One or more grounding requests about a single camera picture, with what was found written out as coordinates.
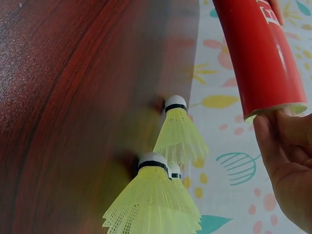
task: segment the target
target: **pink flower print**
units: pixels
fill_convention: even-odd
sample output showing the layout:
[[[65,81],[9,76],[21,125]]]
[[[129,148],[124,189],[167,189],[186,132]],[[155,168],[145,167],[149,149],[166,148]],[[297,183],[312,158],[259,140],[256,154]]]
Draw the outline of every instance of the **pink flower print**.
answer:
[[[233,70],[233,65],[230,57],[230,52],[226,44],[225,38],[223,38],[222,43],[216,40],[204,40],[204,45],[209,48],[221,49],[218,55],[218,61],[220,65],[228,70]]]
[[[285,32],[285,36],[288,38],[295,39],[295,40],[301,40],[300,36],[298,34],[295,34],[295,33]]]
[[[235,77],[228,79],[228,80],[222,85],[223,88],[225,88],[225,87],[234,87],[234,86],[237,86],[237,81],[236,81],[236,78],[235,78]]]
[[[258,188],[254,189],[253,193],[254,193],[254,195],[256,197],[260,197],[261,196],[261,190],[258,189]],[[263,204],[263,207],[264,207],[265,211],[273,212],[275,210],[275,208],[277,207],[277,202],[276,202],[274,194],[273,193],[269,193],[269,194],[264,195],[262,204]],[[258,208],[259,207],[256,207],[256,205],[251,204],[249,206],[249,208],[248,208],[248,213],[250,215],[256,216]],[[276,214],[271,214],[270,221],[271,221],[271,225],[273,227],[278,225],[278,217],[277,217],[277,215]],[[253,234],[260,234],[260,233],[273,234],[273,232],[271,232],[271,231],[262,232],[263,229],[264,229],[263,222],[261,220],[258,220],[253,225]]]

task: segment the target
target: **hand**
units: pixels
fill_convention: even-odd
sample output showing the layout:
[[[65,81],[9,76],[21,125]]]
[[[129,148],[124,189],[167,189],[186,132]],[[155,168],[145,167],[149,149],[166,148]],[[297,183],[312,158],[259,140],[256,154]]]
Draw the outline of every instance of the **hand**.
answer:
[[[312,234],[312,114],[281,111],[253,122],[263,163],[283,213]]]
[[[283,17],[283,13],[281,10],[281,5],[280,5],[279,0],[269,0],[269,2],[270,2],[270,5],[271,5],[279,23],[281,25],[284,25],[284,17]]]

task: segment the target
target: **printed pattern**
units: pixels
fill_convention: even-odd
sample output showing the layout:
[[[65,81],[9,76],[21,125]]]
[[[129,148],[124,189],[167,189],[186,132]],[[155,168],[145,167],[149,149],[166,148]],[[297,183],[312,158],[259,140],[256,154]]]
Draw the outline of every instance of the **printed pattern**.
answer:
[[[312,0],[281,0],[284,31],[312,103]],[[231,57],[212,0],[200,0],[189,117],[210,148],[181,165],[183,184],[202,213],[198,234],[304,233],[281,212],[253,126],[243,121]]]

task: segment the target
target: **red tube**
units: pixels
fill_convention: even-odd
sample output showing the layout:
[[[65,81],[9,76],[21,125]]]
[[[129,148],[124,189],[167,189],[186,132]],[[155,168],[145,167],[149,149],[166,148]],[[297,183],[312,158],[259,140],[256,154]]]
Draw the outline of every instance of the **red tube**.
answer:
[[[231,55],[244,119],[268,109],[307,108],[299,71],[267,0],[214,0]]]

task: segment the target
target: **yellow flower print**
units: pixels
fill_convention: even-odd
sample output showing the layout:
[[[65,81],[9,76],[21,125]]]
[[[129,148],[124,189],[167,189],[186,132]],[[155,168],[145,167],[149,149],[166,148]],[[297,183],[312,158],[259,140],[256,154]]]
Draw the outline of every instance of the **yellow flower print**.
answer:
[[[228,95],[210,95],[205,97],[202,102],[190,105],[191,107],[203,105],[211,109],[225,109],[239,101],[238,97]]]
[[[296,11],[290,11],[290,5],[291,5],[290,1],[285,5],[283,16],[285,19],[289,20],[293,26],[297,27],[297,24],[295,23],[294,19],[302,20],[302,18],[297,15]]]
[[[187,72],[193,73],[193,79],[198,80],[201,84],[206,84],[206,81],[202,78],[201,75],[212,75],[219,73],[218,71],[206,69],[207,66],[209,66],[208,63],[199,64],[194,66],[193,70],[188,70]]]

